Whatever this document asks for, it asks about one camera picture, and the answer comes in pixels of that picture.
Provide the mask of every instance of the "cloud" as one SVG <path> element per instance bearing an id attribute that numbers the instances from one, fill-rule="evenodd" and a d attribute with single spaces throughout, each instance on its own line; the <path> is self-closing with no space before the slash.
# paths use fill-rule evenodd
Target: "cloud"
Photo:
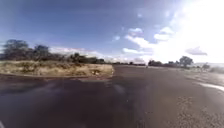
<path id="1" fill-rule="evenodd" d="M 131 34 L 132 36 L 138 35 L 143 33 L 143 30 L 141 28 L 130 28 L 128 30 L 129 34 Z"/>
<path id="2" fill-rule="evenodd" d="M 142 18 L 143 17 L 143 15 L 141 14 L 141 13 L 138 13 L 138 18 Z"/>
<path id="3" fill-rule="evenodd" d="M 65 48 L 65 47 L 50 47 L 51 53 L 60 53 L 65 55 L 71 55 L 74 53 L 79 53 L 81 55 L 86 55 L 88 57 L 99 57 L 103 58 L 104 55 L 97 51 L 88 51 L 85 49 L 77 49 L 77 48 Z"/>
<path id="4" fill-rule="evenodd" d="M 123 52 L 130 53 L 130 54 L 152 54 L 152 51 L 134 50 L 129 48 L 123 48 Z"/>
<path id="5" fill-rule="evenodd" d="M 118 40 L 120 40 L 120 39 L 121 39 L 120 36 L 114 36 L 113 41 L 118 41 Z"/>
<path id="6" fill-rule="evenodd" d="M 142 37 L 133 37 L 130 35 L 126 35 L 125 39 L 137 44 L 140 48 L 153 48 L 154 45 L 150 44 L 147 40 Z"/>
<path id="7" fill-rule="evenodd" d="M 170 36 L 166 34 L 155 34 L 154 38 L 157 40 L 166 41 L 166 40 L 169 40 Z"/>
<path id="8" fill-rule="evenodd" d="M 187 53 L 191 54 L 191 55 L 207 55 L 206 52 L 203 52 L 200 47 L 196 47 L 196 48 L 190 48 L 186 50 Z"/>
<path id="9" fill-rule="evenodd" d="M 174 34 L 174 31 L 171 30 L 170 27 L 164 27 L 163 29 L 160 30 L 160 32 L 166 33 L 166 34 Z"/>
<path id="10" fill-rule="evenodd" d="M 133 54 L 141 54 L 141 52 L 134 50 L 134 49 L 128 49 L 128 48 L 123 48 L 123 52 L 125 53 L 133 53 Z"/>
<path id="11" fill-rule="evenodd" d="M 169 17 L 170 16 L 170 11 L 166 11 L 165 12 L 165 17 Z"/>
<path id="12" fill-rule="evenodd" d="M 142 58 L 134 58 L 134 64 L 144 64 L 146 63 Z"/>

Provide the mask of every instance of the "road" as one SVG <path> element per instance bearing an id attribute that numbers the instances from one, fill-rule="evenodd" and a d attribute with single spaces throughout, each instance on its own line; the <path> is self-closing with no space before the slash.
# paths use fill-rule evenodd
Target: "road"
<path id="1" fill-rule="evenodd" d="M 175 70 L 117 66 L 109 79 L 0 78 L 5 128 L 224 127 L 224 92 Z"/>

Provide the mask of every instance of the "dry grass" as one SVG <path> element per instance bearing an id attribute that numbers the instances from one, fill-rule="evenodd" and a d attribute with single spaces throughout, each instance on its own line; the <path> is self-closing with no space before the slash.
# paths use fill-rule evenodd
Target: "dry grass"
<path id="1" fill-rule="evenodd" d="M 35 76 L 111 76 L 111 65 L 67 62 L 2 61 L 0 73 Z"/>

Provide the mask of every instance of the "tree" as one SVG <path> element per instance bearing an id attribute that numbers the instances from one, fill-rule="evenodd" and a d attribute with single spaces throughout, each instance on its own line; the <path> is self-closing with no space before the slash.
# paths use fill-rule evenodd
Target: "tree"
<path id="1" fill-rule="evenodd" d="M 2 58 L 6 60 L 27 60 L 28 44 L 23 40 L 8 40 L 3 45 Z"/>
<path id="2" fill-rule="evenodd" d="M 148 66 L 162 66 L 162 62 L 160 61 L 154 61 L 154 60 L 150 60 L 148 63 Z"/>
<path id="3" fill-rule="evenodd" d="M 187 65 L 191 65 L 193 63 L 193 59 L 187 56 L 182 56 L 180 58 L 180 64 L 184 66 L 184 68 L 187 67 Z"/>
<path id="4" fill-rule="evenodd" d="M 203 69 L 209 69 L 209 68 L 210 68 L 210 65 L 208 65 L 208 63 L 206 63 L 206 64 L 204 64 L 204 65 L 202 66 L 202 68 L 203 68 Z"/>
<path id="5" fill-rule="evenodd" d="M 36 45 L 34 48 L 34 60 L 45 61 L 49 60 L 50 52 L 49 48 L 45 45 Z"/>

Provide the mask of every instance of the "sky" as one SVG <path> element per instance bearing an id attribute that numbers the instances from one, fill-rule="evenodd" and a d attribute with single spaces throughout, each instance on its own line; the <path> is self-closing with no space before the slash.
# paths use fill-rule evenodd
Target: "sky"
<path id="1" fill-rule="evenodd" d="M 113 61 L 224 63 L 223 0 L 1 0 L 0 41 Z"/>

